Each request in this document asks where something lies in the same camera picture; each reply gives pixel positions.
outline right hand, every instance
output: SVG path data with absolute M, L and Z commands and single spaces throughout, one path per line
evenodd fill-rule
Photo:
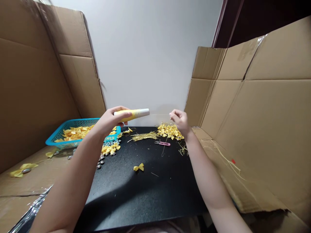
M 188 125 L 187 113 L 174 109 L 169 114 L 169 116 L 171 117 L 171 120 L 174 121 L 174 123 L 176 124 L 181 135 L 186 138 L 189 135 L 189 133 L 192 131 Z

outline yellow ribbon scraps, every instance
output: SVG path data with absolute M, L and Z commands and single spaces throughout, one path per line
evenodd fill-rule
M 140 170 L 142 170 L 142 171 L 144 171 L 144 164 L 143 163 L 141 163 L 139 166 L 135 166 L 134 167 L 134 171 L 138 171 L 138 169 L 140 169 Z
M 25 163 L 20 167 L 20 169 L 10 172 L 10 176 L 11 177 L 23 177 L 23 174 L 22 174 L 23 170 L 35 168 L 37 166 L 38 165 L 35 163 Z
M 66 130 L 63 129 L 64 134 L 62 134 L 62 136 L 64 137 L 64 139 L 57 139 L 54 142 L 74 141 L 83 139 L 93 127 L 94 125 L 80 126 L 77 128 L 70 127 L 70 129 Z
M 158 134 L 162 137 L 168 137 L 172 140 L 176 138 L 177 141 L 184 139 L 184 136 L 181 135 L 176 125 L 171 125 L 168 123 L 162 123 L 158 127 Z
M 119 146 L 117 143 L 114 143 L 111 146 L 103 146 L 103 148 L 101 149 L 101 154 L 110 153 L 112 155 L 116 150 L 119 150 L 120 148 L 121 146 Z

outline black tabletop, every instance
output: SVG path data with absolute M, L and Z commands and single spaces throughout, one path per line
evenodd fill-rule
M 157 129 L 137 127 L 131 135 L 154 130 Z M 122 137 L 120 150 L 114 156 L 105 157 L 105 164 L 96 170 L 76 232 L 102 231 L 207 212 L 190 158 L 179 153 L 178 141 L 167 139 L 171 146 L 165 147 L 162 157 L 163 146 L 155 144 L 154 139 L 128 142 L 131 138 Z M 141 163 L 144 171 L 133 171 Z

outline pink scissors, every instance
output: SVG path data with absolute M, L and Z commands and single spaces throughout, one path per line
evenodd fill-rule
M 159 142 L 159 141 L 155 141 L 155 144 L 159 144 L 159 145 L 163 145 L 163 146 L 170 146 L 170 143 L 167 142 Z

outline silver ornament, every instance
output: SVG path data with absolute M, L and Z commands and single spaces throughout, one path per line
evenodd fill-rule
M 30 172 L 30 171 L 31 171 L 31 169 L 30 169 L 30 168 L 27 168 L 27 169 L 22 170 L 22 173 L 23 173 L 23 174 L 26 174 L 26 173 L 28 173 L 28 172 Z

